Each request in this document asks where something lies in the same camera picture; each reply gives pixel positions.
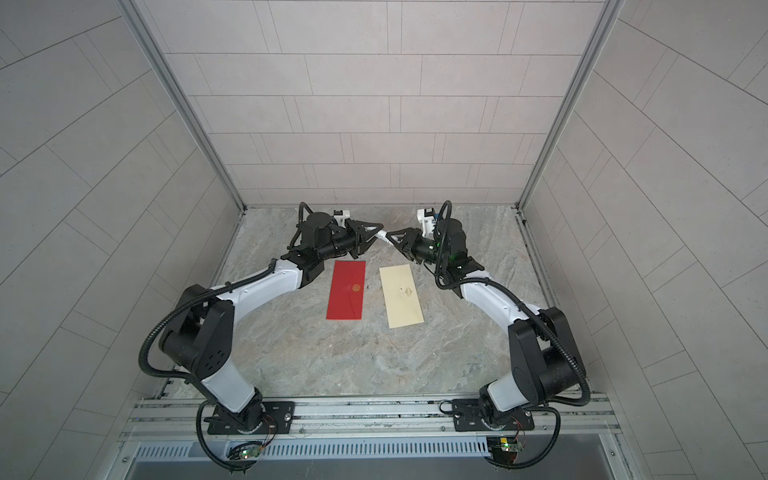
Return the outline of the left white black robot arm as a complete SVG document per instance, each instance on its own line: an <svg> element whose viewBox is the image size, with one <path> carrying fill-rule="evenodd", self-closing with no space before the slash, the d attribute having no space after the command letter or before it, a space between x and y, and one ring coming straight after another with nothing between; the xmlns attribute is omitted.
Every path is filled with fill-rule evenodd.
<svg viewBox="0 0 768 480"><path fill-rule="evenodd" d="M323 272L325 261L346 255L358 258L382 229L380 223L354 220L343 211L314 212L300 204L286 253L244 279L212 289L187 288L175 309L143 341L140 370L194 385L229 429L256 431L265 421L263 396L231 358L235 327L262 305L309 285Z"/></svg>

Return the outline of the cream yellow envelope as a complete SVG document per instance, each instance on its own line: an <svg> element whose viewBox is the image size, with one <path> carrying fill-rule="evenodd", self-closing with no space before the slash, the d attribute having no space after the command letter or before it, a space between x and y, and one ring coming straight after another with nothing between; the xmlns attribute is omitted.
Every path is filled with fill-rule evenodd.
<svg viewBox="0 0 768 480"><path fill-rule="evenodd" d="M409 265L379 269L390 329L421 324L424 316Z"/></svg>

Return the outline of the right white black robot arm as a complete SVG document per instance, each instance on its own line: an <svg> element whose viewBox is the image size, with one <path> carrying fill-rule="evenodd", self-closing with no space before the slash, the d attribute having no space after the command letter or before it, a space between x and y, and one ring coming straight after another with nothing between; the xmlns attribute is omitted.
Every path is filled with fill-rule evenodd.
<svg viewBox="0 0 768 480"><path fill-rule="evenodd" d="M440 216L430 238L416 228L385 235L408 260L428 264L438 288L478 307L508 335L510 372L481 388L481 418L492 428L551 403L583 407L591 390L565 314L523 302L494 280L466 246L460 221Z"/></svg>

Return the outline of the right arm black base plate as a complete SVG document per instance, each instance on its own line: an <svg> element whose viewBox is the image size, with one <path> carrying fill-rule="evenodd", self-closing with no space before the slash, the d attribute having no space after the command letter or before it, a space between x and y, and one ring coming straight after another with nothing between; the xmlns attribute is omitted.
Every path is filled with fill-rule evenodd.
<svg viewBox="0 0 768 480"><path fill-rule="evenodd" d="M452 418L457 432L517 432L535 428L533 417L522 409L500 412L489 400L481 398L452 399L446 409L443 406L439 409Z"/></svg>

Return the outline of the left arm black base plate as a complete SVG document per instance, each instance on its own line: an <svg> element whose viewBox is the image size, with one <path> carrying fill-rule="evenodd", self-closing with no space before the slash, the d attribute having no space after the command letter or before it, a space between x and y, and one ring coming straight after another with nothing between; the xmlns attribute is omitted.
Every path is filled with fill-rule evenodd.
<svg viewBox="0 0 768 480"><path fill-rule="evenodd" d="M207 433L212 435L274 435L290 432L296 404L289 401L267 401L249 405L232 413L217 404L211 416L203 418Z"/></svg>

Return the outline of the red envelope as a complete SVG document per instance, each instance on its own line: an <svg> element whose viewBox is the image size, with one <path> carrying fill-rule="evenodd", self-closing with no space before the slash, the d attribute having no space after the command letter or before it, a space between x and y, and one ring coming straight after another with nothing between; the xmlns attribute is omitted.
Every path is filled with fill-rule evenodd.
<svg viewBox="0 0 768 480"><path fill-rule="evenodd" d="M326 312L327 320L362 319L365 274L364 261L335 262Z"/></svg>

